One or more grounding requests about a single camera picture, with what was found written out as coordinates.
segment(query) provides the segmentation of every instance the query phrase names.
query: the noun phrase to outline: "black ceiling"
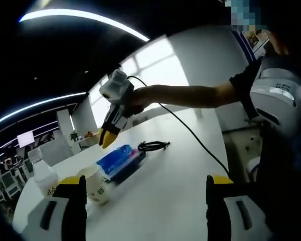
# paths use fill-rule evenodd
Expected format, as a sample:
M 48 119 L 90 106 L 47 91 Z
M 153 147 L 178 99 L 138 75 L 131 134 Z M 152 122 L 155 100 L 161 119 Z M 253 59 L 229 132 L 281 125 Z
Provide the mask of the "black ceiling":
M 84 18 L 53 16 L 19 23 L 35 10 L 33 1 L 0 1 L 0 117 L 29 104 L 88 91 L 144 41 L 115 27 Z M 220 24 L 226 9 L 217 0 L 93 1 L 51 0 L 45 9 L 67 8 L 100 14 L 123 23 L 151 40 L 202 24 Z M 5 120 L 0 130 L 27 116 L 80 102 L 69 98 Z M 30 118 L 0 132 L 0 145 L 51 122 L 52 114 Z

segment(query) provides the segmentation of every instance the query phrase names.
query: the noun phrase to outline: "sleeve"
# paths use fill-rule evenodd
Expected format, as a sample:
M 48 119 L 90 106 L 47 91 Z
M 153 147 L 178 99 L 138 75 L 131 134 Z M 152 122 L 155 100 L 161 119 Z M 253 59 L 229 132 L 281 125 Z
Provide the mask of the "sleeve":
M 260 66 L 261 58 L 250 63 L 242 73 L 230 78 L 230 82 L 233 85 L 233 88 L 235 89 L 235 92 L 249 119 L 258 116 L 250 98 L 250 90 Z

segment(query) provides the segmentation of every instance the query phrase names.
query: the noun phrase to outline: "yellow object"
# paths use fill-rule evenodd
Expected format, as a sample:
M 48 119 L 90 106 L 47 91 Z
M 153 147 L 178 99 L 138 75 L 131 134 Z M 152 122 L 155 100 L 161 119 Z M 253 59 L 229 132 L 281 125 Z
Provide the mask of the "yellow object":
M 79 184 L 79 179 L 81 176 L 70 176 L 64 178 L 60 184 Z
M 214 180 L 214 184 L 232 184 L 233 181 L 225 176 L 214 175 L 212 176 Z
M 106 131 L 104 138 L 103 138 L 103 142 L 99 143 L 99 144 L 103 147 L 103 149 L 105 149 L 106 147 L 108 147 L 111 143 L 113 143 L 116 140 L 117 136 L 118 135 L 116 135 L 114 133 Z

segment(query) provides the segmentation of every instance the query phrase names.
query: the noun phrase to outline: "office desk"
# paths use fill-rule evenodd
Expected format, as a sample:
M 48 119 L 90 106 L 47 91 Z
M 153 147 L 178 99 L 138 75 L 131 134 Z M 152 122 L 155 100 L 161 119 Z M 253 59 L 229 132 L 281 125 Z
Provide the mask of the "office desk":
M 204 109 L 202 114 L 195 114 L 194 109 L 186 109 L 176 114 L 227 167 L 215 111 Z M 206 176 L 225 172 L 171 114 L 122 132 L 106 150 L 95 145 L 53 169 L 61 178 L 74 175 L 115 148 L 123 144 L 136 147 L 142 141 L 170 141 L 171 145 L 147 153 L 142 166 L 113 190 L 106 205 L 97 208 L 87 200 L 86 240 L 206 240 Z M 13 226 L 18 232 L 42 199 L 31 178 L 14 215 Z

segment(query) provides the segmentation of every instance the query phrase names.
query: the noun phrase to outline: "monitor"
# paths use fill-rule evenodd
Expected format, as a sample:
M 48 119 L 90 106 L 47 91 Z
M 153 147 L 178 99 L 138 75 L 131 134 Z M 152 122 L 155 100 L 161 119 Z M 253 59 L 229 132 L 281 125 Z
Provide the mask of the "monitor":
M 10 187 L 11 185 L 13 185 L 15 183 L 12 174 L 10 172 L 6 172 L 1 176 L 1 179 L 4 183 L 4 186 L 6 188 Z
M 28 169 L 29 173 L 32 173 L 34 171 L 34 168 L 32 166 L 30 159 L 25 160 L 25 166 Z
M 20 148 L 35 142 L 34 134 L 32 133 L 32 131 L 18 135 L 17 139 Z

